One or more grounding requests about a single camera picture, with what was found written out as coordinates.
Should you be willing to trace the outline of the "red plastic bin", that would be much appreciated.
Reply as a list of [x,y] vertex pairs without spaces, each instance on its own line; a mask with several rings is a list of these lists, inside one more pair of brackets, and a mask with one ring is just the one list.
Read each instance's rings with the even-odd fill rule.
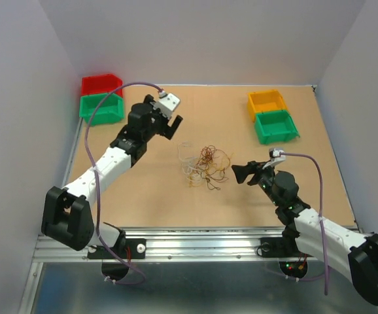
[[80,95],[87,96],[108,93],[122,84],[122,79],[112,73],[83,77],[81,80]]

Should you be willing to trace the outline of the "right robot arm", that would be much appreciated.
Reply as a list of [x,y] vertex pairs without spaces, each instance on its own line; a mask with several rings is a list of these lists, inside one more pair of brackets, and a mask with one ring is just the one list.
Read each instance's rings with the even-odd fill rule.
[[285,226],[281,248],[288,255],[298,252],[320,260],[347,278],[363,299],[378,305],[378,234],[361,234],[318,214],[298,196],[294,176],[276,171],[269,162],[233,165],[239,184],[259,186],[276,207]]

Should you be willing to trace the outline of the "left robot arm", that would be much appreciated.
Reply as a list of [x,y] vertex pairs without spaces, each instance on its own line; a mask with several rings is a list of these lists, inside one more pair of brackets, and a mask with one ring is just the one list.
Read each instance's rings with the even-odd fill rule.
[[147,143],[155,136],[171,139],[182,117],[172,115],[180,99],[160,92],[159,98],[146,95],[132,105],[127,124],[120,130],[99,160],[79,178],[63,188],[52,187],[45,196],[41,231],[44,235],[80,251],[99,245],[91,207],[97,197],[144,155]]

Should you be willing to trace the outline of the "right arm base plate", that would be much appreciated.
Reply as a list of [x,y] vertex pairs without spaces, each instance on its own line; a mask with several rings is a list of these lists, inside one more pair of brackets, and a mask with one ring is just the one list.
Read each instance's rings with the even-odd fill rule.
[[295,241],[287,237],[261,237],[256,254],[262,258],[291,258],[302,255]]

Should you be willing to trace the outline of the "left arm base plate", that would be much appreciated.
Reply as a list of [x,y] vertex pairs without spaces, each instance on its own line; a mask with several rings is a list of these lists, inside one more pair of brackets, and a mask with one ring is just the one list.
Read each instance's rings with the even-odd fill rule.
[[[146,256],[145,238],[122,237],[110,248],[110,250],[123,260],[143,260]],[[89,248],[87,258],[90,260],[114,259],[114,256],[102,245]]]

